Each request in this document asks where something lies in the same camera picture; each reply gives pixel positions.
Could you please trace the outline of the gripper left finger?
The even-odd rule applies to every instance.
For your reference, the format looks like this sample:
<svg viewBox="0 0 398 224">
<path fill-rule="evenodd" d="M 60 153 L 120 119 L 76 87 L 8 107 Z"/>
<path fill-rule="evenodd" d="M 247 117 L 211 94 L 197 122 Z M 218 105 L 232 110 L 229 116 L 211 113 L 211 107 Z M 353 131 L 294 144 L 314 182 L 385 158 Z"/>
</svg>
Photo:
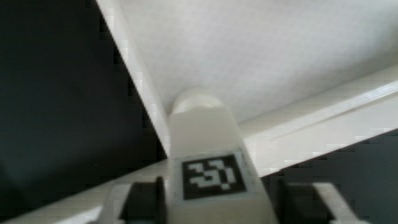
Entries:
<svg viewBox="0 0 398 224">
<path fill-rule="evenodd" d="M 94 224 L 167 224 L 161 177 L 111 187 Z"/>
</svg>

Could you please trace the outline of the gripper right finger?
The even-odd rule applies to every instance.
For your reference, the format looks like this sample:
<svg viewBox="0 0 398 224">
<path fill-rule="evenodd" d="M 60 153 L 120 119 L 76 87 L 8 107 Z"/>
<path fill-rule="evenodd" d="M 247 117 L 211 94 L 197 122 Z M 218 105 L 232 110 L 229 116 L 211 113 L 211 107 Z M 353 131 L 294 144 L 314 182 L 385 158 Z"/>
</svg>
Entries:
<svg viewBox="0 0 398 224">
<path fill-rule="evenodd" d="M 278 182 L 277 216 L 280 224 L 371 224 L 326 182 Z"/>
</svg>

